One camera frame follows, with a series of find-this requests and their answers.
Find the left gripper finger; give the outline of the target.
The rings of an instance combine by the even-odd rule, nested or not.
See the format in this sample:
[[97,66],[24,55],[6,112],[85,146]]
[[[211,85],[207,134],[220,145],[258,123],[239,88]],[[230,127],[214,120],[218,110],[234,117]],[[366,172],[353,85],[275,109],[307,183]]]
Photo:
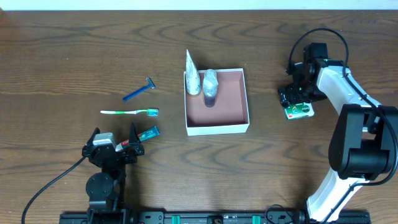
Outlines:
[[140,148],[140,139],[136,133],[135,124],[132,122],[129,133],[129,145],[134,149]]
[[100,129],[99,128],[95,128],[95,130],[93,131],[93,134],[91,135],[91,137],[87,141],[86,146],[92,146],[95,136],[97,134],[99,134],[99,133],[100,133]]

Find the green soap box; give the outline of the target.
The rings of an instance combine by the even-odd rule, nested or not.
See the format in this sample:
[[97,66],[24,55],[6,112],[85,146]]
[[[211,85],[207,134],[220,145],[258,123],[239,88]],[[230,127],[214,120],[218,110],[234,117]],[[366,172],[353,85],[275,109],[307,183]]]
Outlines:
[[287,120],[312,117],[315,114],[311,103],[290,105],[288,108],[284,108],[284,113]]

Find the Colgate toothpaste tube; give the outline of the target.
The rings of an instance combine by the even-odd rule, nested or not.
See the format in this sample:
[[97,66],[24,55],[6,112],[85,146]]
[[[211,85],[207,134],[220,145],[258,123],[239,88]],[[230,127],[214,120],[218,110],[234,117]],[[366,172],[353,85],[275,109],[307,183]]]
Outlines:
[[[137,136],[138,136],[139,140],[142,142],[142,141],[146,141],[151,138],[157,137],[159,135],[160,135],[160,131],[159,131],[158,127],[153,126],[150,129],[148,129],[142,133],[139,133]],[[121,151],[122,149],[125,149],[128,146],[129,146],[129,140],[125,140],[116,146],[116,151]]]

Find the green white toothbrush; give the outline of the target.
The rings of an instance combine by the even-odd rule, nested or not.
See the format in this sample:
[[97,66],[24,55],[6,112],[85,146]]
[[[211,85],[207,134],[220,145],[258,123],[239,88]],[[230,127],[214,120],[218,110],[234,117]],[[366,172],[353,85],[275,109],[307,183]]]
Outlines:
[[139,114],[146,113],[147,116],[156,117],[159,115],[159,109],[156,108],[148,108],[141,110],[133,110],[133,111],[110,111],[110,110],[101,110],[101,114]]

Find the blue disposable razor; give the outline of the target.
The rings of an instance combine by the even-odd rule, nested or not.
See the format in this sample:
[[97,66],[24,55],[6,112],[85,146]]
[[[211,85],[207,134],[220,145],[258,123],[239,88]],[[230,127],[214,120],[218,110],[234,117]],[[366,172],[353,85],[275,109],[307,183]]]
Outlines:
[[155,88],[154,82],[151,80],[151,78],[147,77],[146,80],[147,80],[147,85],[142,86],[139,89],[129,93],[128,95],[123,97],[123,101],[130,100],[131,98],[141,94],[142,92],[146,91],[147,89],[154,89]]

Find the white cosmetic tube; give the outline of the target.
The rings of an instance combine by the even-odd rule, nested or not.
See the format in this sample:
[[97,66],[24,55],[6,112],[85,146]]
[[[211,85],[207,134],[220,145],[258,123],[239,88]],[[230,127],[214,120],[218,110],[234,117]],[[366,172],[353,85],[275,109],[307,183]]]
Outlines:
[[186,53],[185,88],[189,95],[197,96],[201,92],[199,72],[192,60],[190,52],[187,50]]

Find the clear pump spray bottle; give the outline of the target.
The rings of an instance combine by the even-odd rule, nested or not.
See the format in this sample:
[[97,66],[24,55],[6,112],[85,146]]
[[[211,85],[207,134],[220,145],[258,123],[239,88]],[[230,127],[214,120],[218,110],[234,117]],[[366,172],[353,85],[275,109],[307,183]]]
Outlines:
[[211,108],[215,105],[218,91],[218,79],[215,70],[208,69],[205,72],[202,86],[205,106]]

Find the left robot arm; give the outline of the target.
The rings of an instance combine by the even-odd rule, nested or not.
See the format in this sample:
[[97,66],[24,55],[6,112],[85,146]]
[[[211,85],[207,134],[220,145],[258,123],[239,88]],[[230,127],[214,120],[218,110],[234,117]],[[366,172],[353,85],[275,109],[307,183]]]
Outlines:
[[96,128],[82,149],[82,156],[101,171],[86,183],[89,196],[88,223],[136,223],[136,213],[124,203],[126,165],[144,155],[134,123],[131,124],[127,146],[118,149],[113,133]]

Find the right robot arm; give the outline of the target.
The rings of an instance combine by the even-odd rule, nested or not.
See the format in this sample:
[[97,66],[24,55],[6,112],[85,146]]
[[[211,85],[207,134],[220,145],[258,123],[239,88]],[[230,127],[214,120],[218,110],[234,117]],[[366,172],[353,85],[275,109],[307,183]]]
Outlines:
[[342,60],[328,57],[325,43],[305,46],[303,62],[291,64],[287,73],[293,83],[278,90],[287,119],[313,116],[312,103],[320,100],[329,100],[338,113],[328,149],[330,169],[296,221],[335,222],[360,188],[396,169],[397,108],[368,96]]

